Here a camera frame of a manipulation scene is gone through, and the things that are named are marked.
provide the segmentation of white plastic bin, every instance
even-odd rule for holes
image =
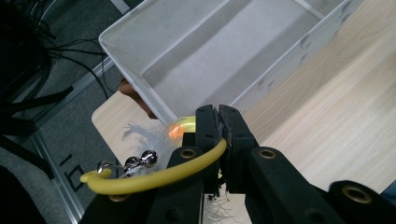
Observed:
[[[146,0],[99,41],[168,125],[201,105],[250,108],[329,43],[360,3]]]

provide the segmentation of gray carpet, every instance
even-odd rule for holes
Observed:
[[[97,39],[99,34],[122,16],[109,0],[56,0],[48,1],[46,6],[52,2],[43,21],[48,24],[49,31],[56,36],[56,39],[46,41],[47,47],[61,46],[79,39]],[[141,1],[125,2],[130,7],[135,7]],[[66,49],[100,51],[92,41],[75,44]],[[72,58],[91,69],[104,59],[98,55],[81,52],[58,50],[53,52],[62,53],[62,56]],[[99,161],[116,161],[115,156],[94,128],[91,116],[94,110],[117,90],[120,72],[112,66],[100,77],[102,85],[99,85],[93,75],[80,64],[56,57],[52,59],[47,83],[38,94],[44,96],[65,90],[76,85],[80,80],[87,79],[87,76],[92,76],[90,83],[74,93],[76,96],[68,99],[66,104],[54,110],[54,105],[41,106],[18,115],[29,119],[36,118],[43,111],[51,112],[44,117],[44,121],[40,120],[38,133],[42,136],[54,164],[60,168],[59,173],[64,176],[66,184],[77,196],[83,210],[95,194],[79,182],[79,177],[85,172],[94,170]],[[30,139],[17,137],[14,140],[36,152]],[[0,164],[7,167],[20,180],[47,223],[73,223],[58,191],[59,181],[49,180],[43,171],[2,148]]]

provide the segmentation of yellow rubber tube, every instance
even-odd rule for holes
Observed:
[[[97,171],[91,171],[82,175],[80,181],[87,183],[92,191],[105,195],[130,194],[156,189],[202,171],[208,165],[216,161],[224,153],[226,147],[226,141],[221,139],[213,149],[206,152],[204,155],[149,175],[123,179],[104,179],[108,177],[111,172],[106,171],[105,174],[99,175]]]

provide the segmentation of wooden surface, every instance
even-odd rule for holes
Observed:
[[[360,182],[377,192],[396,179],[396,1],[366,0],[334,40],[244,118],[261,146],[281,150],[312,184]],[[92,122],[121,163],[129,123],[150,120],[114,94]]]

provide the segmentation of black cable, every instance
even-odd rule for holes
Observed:
[[[49,52],[49,54],[52,54],[52,55],[54,55],[56,57],[59,57],[59,58],[64,58],[64,59],[66,59],[66,60],[68,60],[70,62],[76,63],[76,64],[84,67],[85,69],[87,69],[95,77],[95,79],[98,82],[100,88],[102,89],[103,94],[105,95],[106,99],[108,100],[108,95],[107,95],[107,92],[106,92],[106,89],[105,89],[103,83],[100,81],[99,77],[91,70],[90,67],[88,67],[87,65],[85,65],[82,62],[79,62],[79,61],[77,61],[75,59],[72,59],[72,58],[69,58],[67,56],[64,56],[62,54],[57,54],[57,53],[54,53],[54,52]]]
[[[42,73],[41,78],[38,80],[35,87],[23,98],[23,101],[31,100],[38,95],[38,93],[41,91],[41,89],[46,84],[48,78],[50,77],[50,67],[46,66],[46,67],[42,68],[41,73]]]
[[[30,16],[32,18],[32,21],[36,22],[37,24],[40,23],[40,21],[42,20],[45,5],[47,4],[47,2],[48,2],[48,0],[37,0],[37,1],[35,1],[35,3],[33,3],[33,7],[30,11]]]
[[[116,91],[111,90],[111,88],[108,86],[107,80],[106,80],[106,76],[105,76],[106,72],[105,72],[105,66],[104,66],[104,61],[105,61],[104,56],[106,54],[103,52],[101,46],[98,43],[96,43],[95,41],[97,41],[96,38],[93,38],[93,39],[77,39],[77,40],[74,40],[74,41],[72,41],[72,42],[70,42],[68,44],[64,44],[64,45],[61,45],[61,46],[55,46],[55,47],[52,47],[52,48],[47,48],[47,50],[76,51],[76,52],[87,53],[87,54],[92,54],[92,55],[101,55],[102,56],[101,66],[102,66],[102,72],[103,72],[103,81],[105,83],[106,88],[110,92],[114,93]],[[100,53],[93,52],[93,51],[87,51],[87,50],[79,50],[79,49],[64,49],[64,48],[67,48],[67,47],[72,47],[72,46],[75,46],[77,44],[82,44],[82,43],[86,43],[86,42],[93,43],[100,50]]]
[[[47,50],[71,51],[71,52],[86,53],[86,54],[91,54],[91,55],[106,55],[103,52],[94,52],[94,51],[88,51],[88,50],[83,50],[83,49],[53,49],[53,48],[50,48]]]

